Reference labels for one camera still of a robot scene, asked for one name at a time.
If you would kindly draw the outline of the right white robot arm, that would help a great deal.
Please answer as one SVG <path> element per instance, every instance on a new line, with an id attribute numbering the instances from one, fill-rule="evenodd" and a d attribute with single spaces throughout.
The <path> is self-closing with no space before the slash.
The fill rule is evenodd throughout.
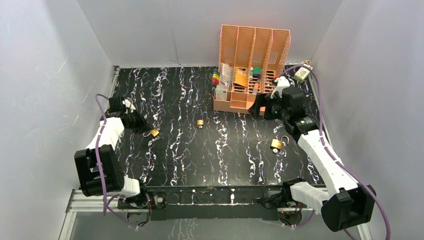
<path id="1" fill-rule="evenodd" d="M 307 205 L 322 216 L 333 232 L 368 223 L 374 210 L 375 190 L 342 169 L 316 119 L 307 114 L 305 98 L 300 89 L 287 87 L 275 95 L 257 94 L 248 110 L 256 119 L 264 108 L 265 120 L 282 121 L 286 132 L 312 160 L 327 188 L 322 191 L 302 178 L 289 180 L 282 184 L 282 202 L 288 207 Z"/>

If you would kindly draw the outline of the brass padlock with keys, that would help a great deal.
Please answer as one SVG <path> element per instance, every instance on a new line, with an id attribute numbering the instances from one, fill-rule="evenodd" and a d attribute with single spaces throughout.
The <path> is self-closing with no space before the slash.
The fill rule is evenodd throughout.
<path id="1" fill-rule="evenodd" d="M 142 136 L 144 138 L 147 138 L 149 136 L 152 136 L 153 138 L 155 138 L 159 135 L 159 133 L 160 133 L 160 131 L 158 129 L 154 128 L 154 129 L 151 129 L 150 131 L 143 133 Z"/>

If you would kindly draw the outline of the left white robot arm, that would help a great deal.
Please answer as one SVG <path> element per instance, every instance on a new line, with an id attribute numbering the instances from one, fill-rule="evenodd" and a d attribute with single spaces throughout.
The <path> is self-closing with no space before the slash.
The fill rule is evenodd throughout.
<path id="1" fill-rule="evenodd" d="M 125 130 L 144 134 L 153 126 L 140 115 L 133 103 L 123 97 L 111 97 L 109 108 L 100 118 L 99 128 L 85 149 L 74 154 L 74 161 L 82 193 L 86 197 L 123 195 L 137 208 L 149 203 L 139 180 L 124 174 L 116 155 L 118 141 Z"/>

